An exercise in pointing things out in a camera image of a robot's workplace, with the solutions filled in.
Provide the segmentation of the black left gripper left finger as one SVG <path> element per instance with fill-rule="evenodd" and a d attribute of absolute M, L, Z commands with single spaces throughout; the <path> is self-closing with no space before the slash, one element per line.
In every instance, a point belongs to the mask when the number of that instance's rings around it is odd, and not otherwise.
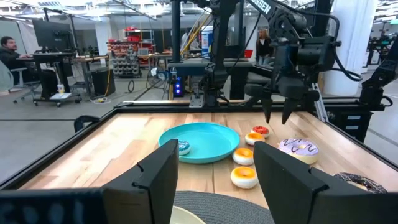
<path fill-rule="evenodd" d="M 178 141 L 172 139 L 103 185 L 108 224 L 169 224 L 178 163 Z"/>

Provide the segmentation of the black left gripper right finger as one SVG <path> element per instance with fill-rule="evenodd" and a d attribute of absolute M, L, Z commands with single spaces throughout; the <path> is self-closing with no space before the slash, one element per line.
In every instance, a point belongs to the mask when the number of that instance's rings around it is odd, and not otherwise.
<path fill-rule="evenodd" d="M 317 193 L 328 188 L 310 166 L 264 143 L 254 145 L 257 177 L 275 224 L 309 224 Z"/>

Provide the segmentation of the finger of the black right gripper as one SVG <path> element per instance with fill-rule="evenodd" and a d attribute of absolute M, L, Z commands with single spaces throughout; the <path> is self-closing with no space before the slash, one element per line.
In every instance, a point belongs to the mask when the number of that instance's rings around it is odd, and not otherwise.
<path fill-rule="evenodd" d="M 292 112 L 296 109 L 296 107 L 300 104 L 300 99 L 295 98 L 286 98 L 284 101 L 284 108 L 282 112 L 282 124 L 285 124 L 289 119 Z"/>
<path fill-rule="evenodd" d="M 264 111 L 266 123 L 269 123 L 270 118 L 271 118 L 271 109 L 272 109 L 272 103 L 273 103 L 273 99 L 271 96 L 272 96 L 272 93 L 265 93 L 261 97 L 261 105 L 262 105 L 262 109 Z"/>

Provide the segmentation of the small red donut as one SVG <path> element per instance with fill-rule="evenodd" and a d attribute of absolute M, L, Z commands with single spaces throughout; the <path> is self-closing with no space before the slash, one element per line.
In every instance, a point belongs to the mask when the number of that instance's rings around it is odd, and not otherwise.
<path fill-rule="evenodd" d="M 261 134 L 264 138 L 268 138 L 270 135 L 270 131 L 265 126 L 255 126 L 252 128 L 251 132 Z"/>

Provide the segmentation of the small orange donut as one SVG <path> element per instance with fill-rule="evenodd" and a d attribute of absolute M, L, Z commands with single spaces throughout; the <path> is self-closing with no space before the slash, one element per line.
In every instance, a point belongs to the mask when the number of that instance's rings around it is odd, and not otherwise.
<path fill-rule="evenodd" d="M 250 167 L 236 167 L 230 175 L 232 183 L 242 189 L 251 189 L 258 184 L 256 171 Z"/>
<path fill-rule="evenodd" d="M 242 166 L 254 164 L 254 153 L 248 148 L 238 148 L 233 152 L 233 161 Z"/>
<path fill-rule="evenodd" d="M 245 135 L 245 142 L 246 144 L 253 146 L 256 142 L 264 142 L 265 137 L 259 133 L 248 133 Z"/>

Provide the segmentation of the large purple iced donut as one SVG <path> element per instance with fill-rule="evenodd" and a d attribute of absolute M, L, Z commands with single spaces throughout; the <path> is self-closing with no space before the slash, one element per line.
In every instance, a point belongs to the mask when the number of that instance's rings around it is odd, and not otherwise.
<path fill-rule="evenodd" d="M 305 139 L 285 139 L 278 144 L 278 149 L 306 164 L 318 160 L 318 147 Z"/>

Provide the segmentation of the standing person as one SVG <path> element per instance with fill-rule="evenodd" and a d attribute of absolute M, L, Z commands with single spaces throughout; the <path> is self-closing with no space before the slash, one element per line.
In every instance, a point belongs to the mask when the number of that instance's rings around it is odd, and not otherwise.
<path fill-rule="evenodd" d="M 272 59 L 274 49 L 271 47 L 272 40 L 266 29 L 259 29 L 256 42 L 256 58 L 258 65 L 268 65 Z"/>

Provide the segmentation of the wide white pillar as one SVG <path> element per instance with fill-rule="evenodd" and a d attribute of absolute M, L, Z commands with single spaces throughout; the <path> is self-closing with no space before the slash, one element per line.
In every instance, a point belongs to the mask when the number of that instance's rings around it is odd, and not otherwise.
<path fill-rule="evenodd" d="M 333 0 L 331 12 L 340 21 L 336 49 L 345 69 L 360 74 L 366 56 L 369 35 L 373 26 L 378 0 Z M 354 96 L 359 82 L 346 77 L 343 72 L 329 71 L 323 74 L 323 94 Z"/>

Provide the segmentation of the grey round placemat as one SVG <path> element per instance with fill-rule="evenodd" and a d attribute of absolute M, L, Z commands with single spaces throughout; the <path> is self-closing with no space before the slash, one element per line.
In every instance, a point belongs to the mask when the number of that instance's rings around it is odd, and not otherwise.
<path fill-rule="evenodd" d="M 206 224 L 275 224 L 268 209 L 227 195 L 177 191 L 174 205 L 192 212 Z"/>

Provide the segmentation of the computer tower with blue light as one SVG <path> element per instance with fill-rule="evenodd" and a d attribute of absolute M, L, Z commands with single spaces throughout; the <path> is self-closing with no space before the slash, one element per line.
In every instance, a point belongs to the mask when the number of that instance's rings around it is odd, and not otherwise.
<path fill-rule="evenodd" d="M 172 93 L 173 97 L 183 97 L 185 94 L 185 77 L 172 70 Z"/>

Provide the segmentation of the black floor cabinet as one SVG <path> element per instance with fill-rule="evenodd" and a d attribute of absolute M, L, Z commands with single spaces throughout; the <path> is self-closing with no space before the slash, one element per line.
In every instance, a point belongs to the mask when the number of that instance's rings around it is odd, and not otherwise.
<path fill-rule="evenodd" d="M 96 95 L 108 96 L 115 92 L 113 70 L 100 68 L 91 72 L 94 93 Z"/>

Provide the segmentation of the shelf with red bins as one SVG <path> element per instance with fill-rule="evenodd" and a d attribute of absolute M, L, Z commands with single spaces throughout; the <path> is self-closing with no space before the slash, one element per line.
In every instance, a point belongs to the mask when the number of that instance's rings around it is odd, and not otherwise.
<path fill-rule="evenodd" d="M 119 38 L 107 42 L 109 61 L 118 77 L 141 77 L 142 69 L 154 66 L 154 31 L 127 27 L 119 30 Z"/>

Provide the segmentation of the wooden workbench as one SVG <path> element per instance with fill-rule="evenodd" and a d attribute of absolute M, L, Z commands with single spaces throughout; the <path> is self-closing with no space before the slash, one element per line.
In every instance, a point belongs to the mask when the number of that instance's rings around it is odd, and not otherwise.
<path fill-rule="evenodd" d="M 97 56 L 97 57 L 78 56 L 78 57 L 72 59 L 73 63 L 77 63 L 77 64 L 81 65 L 83 79 L 84 79 L 83 88 L 86 90 L 86 93 L 88 96 L 93 95 L 93 82 L 92 82 L 92 77 L 91 77 L 91 73 L 90 73 L 91 72 L 90 63 L 97 62 L 97 61 L 105 64 L 106 68 L 109 68 L 109 56 L 108 55 L 102 55 L 102 56 Z"/>

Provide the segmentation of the grey office chair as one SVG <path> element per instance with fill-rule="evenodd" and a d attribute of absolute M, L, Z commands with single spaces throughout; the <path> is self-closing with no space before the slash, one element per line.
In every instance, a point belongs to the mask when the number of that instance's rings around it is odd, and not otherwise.
<path fill-rule="evenodd" d="M 15 68 L 10 70 L 8 67 L 5 66 L 5 64 L 2 61 L 0 61 L 0 91 L 10 92 L 12 89 L 28 90 L 28 92 L 25 93 L 24 95 L 15 98 L 13 103 L 17 104 L 18 99 L 25 100 L 27 96 L 31 96 L 34 105 L 37 106 L 38 101 L 35 100 L 35 97 L 36 95 L 40 94 L 39 91 L 36 91 L 36 89 L 40 85 L 40 82 L 39 81 L 25 82 L 23 79 L 24 70 L 27 70 L 27 68 Z M 18 73 L 19 76 L 19 81 L 17 84 L 14 84 L 14 73 Z"/>

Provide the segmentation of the black computer monitor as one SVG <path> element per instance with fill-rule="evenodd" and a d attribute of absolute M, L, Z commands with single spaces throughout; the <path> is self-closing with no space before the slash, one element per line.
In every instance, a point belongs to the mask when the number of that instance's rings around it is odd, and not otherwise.
<path fill-rule="evenodd" d="M 74 48 L 71 28 L 68 24 L 33 21 L 34 32 L 39 47 L 64 52 Z"/>

